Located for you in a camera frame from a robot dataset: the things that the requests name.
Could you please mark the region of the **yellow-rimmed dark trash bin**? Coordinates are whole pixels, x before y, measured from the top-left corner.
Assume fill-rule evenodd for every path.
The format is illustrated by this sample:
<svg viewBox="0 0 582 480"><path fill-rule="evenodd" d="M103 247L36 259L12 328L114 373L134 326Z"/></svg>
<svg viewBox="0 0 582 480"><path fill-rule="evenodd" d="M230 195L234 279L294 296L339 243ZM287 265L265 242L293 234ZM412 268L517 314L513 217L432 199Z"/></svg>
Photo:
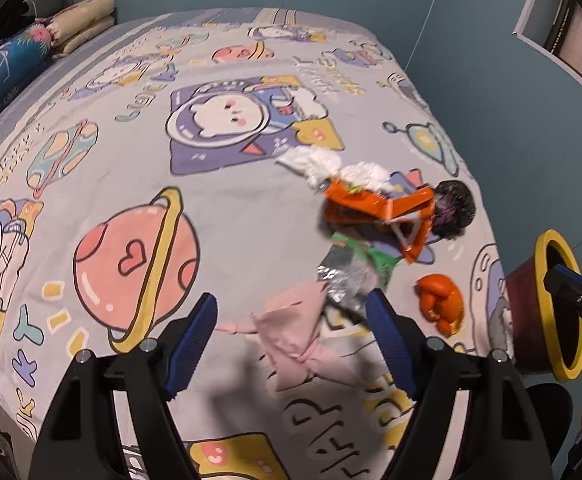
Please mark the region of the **yellow-rimmed dark trash bin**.
<svg viewBox="0 0 582 480"><path fill-rule="evenodd" d="M556 230L541 233L530 258L506 276L516 366L524 374L553 374L570 382L582 372L582 319L545 288L558 265L578 272L572 248Z"/></svg>

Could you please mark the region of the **pink paper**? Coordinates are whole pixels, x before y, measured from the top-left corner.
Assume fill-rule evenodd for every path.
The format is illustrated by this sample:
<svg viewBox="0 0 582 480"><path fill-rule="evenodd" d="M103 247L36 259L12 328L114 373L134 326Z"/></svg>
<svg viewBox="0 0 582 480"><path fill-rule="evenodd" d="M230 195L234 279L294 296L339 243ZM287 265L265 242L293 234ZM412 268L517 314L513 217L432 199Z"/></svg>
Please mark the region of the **pink paper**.
<svg viewBox="0 0 582 480"><path fill-rule="evenodd" d="M332 349L320 341L323 306L330 284L299 284L265 302L265 310L244 323L221 323L218 332L258 338L276 372L276 389L289 390L317 376L357 387L361 379Z"/></svg>

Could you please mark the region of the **orange snack wrapper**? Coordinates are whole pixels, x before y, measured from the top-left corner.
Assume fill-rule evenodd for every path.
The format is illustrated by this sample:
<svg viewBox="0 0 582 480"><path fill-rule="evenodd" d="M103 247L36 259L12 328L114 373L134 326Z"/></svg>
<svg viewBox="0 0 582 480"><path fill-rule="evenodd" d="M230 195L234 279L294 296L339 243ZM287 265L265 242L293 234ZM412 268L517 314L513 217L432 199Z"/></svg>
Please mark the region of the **orange snack wrapper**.
<svg viewBox="0 0 582 480"><path fill-rule="evenodd" d="M326 183L322 194L327 200L324 210L327 222L384 226L394 234L399 251L409 263L420 257L435 212L435 193L428 185L394 198L334 180Z"/></svg>

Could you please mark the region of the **white tissue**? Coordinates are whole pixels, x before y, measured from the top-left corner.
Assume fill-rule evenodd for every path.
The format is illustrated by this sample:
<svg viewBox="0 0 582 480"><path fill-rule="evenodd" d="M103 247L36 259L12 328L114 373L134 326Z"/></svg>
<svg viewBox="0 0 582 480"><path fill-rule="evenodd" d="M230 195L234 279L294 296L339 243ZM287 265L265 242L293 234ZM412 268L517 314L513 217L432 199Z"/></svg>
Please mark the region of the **white tissue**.
<svg viewBox="0 0 582 480"><path fill-rule="evenodd" d="M391 174L382 166L375 162L344 165L337 152L319 146L287 148L276 163L303 177L314 190L327 181L342 181L353 190L383 195L393 192Z"/></svg>

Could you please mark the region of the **green silver foil wrapper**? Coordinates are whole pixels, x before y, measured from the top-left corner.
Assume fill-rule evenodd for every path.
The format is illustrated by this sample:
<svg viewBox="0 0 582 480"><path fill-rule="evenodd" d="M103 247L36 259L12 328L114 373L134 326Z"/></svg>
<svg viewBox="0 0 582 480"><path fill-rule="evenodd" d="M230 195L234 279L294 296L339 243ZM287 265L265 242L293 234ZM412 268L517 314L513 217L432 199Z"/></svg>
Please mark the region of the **green silver foil wrapper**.
<svg viewBox="0 0 582 480"><path fill-rule="evenodd" d="M317 280L329 283L331 304L365 316L370 292L386 289L398 262L399 258L368 242L335 232L327 255L317 266Z"/></svg>

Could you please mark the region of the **cartoon space print bedsheet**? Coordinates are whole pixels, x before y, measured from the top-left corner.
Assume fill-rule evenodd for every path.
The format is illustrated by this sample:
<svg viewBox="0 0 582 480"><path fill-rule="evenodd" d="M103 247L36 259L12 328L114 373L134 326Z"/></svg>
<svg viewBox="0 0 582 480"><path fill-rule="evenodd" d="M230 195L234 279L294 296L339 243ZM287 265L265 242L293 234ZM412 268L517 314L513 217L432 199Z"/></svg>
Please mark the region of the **cartoon space print bedsheet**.
<svg viewBox="0 0 582 480"><path fill-rule="evenodd" d="M452 348L512 346L504 271L487 214L413 263L384 226L324 220L324 198L276 163L319 146L375 162L393 195L478 184L406 73L370 32L322 16L178 13L117 26L50 67L0 115L0 405L28 440L72 357L155 337L204 292L218 322L317 280L341 232L399 258L391 304ZM445 338L420 312L428 274L459 287ZM372 333L325 304L320 341L361 379L278 391L258 338L216 332L170 404L205 479L377 479L413 403Z"/></svg>

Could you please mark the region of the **blue floral folded quilt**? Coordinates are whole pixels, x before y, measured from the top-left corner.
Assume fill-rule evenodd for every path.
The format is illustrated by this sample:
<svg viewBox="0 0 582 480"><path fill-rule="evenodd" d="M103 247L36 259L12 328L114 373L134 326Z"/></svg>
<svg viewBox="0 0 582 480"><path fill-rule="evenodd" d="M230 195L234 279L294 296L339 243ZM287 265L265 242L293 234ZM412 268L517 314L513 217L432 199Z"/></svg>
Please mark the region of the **blue floral folded quilt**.
<svg viewBox="0 0 582 480"><path fill-rule="evenodd" d="M44 68L51 43L46 26L34 23L0 44L0 100Z"/></svg>

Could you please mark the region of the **beige folded blanket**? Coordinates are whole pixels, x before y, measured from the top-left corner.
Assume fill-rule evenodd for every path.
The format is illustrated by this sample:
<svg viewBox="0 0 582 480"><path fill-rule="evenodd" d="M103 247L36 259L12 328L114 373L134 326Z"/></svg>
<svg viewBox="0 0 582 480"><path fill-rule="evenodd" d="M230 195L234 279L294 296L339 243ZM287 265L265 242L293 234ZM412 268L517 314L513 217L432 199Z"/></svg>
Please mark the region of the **beige folded blanket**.
<svg viewBox="0 0 582 480"><path fill-rule="evenodd" d="M115 0L82 0L50 18L51 50L64 58L115 24Z"/></svg>

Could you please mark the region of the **grey bed headboard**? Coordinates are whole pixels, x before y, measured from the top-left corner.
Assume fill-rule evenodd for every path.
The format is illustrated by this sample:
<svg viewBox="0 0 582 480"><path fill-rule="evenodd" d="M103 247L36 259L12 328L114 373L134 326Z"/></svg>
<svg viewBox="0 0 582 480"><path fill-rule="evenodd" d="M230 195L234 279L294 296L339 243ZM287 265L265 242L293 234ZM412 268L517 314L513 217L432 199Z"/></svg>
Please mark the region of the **grey bed headboard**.
<svg viewBox="0 0 582 480"><path fill-rule="evenodd" d="M74 0L27 0L25 16L50 18L74 3Z"/></svg>

